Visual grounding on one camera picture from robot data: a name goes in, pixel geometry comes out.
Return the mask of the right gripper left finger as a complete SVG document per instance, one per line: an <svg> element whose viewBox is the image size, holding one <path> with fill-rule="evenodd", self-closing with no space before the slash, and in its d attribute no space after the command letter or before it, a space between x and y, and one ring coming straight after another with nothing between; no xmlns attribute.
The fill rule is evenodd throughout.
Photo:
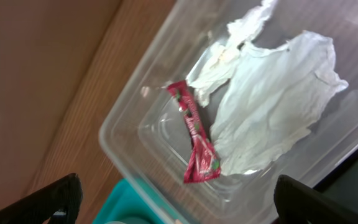
<svg viewBox="0 0 358 224"><path fill-rule="evenodd" d="M75 224L82 199L80 178L71 173L0 210L0 224Z"/></svg>

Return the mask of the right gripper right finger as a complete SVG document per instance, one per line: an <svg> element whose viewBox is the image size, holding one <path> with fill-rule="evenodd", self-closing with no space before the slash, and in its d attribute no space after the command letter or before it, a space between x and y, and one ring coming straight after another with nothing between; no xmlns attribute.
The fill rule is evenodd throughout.
<svg viewBox="0 0 358 224"><path fill-rule="evenodd" d="M287 175L278 177L273 200L280 223L358 224L358 213Z"/></svg>

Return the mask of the red snack wrapper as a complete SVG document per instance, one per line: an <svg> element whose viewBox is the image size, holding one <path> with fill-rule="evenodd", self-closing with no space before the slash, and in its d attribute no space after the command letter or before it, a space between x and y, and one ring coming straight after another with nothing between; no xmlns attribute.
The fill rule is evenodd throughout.
<svg viewBox="0 0 358 224"><path fill-rule="evenodd" d="M191 138L192 151L183 182L190 184L218 178L221 174L220 158L203 128L197 104L186 81L170 84L167 91L176 99Z"/></svg>

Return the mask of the white napkin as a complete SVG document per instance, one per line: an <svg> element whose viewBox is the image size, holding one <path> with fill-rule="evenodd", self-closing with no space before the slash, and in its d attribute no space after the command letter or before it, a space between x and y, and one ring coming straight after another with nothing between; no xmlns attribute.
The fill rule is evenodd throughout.
<svg viewBox="0 0 358 224"><path fill-rule="evenodd" d="M330 37L305 30L274 49L254 45L276 5L262 1L230 22L227 41L214 43L202 69L186 78L204 107L227 86L210 127L223 175L252 174L276 161L348 86L335 72Z"/></svg>

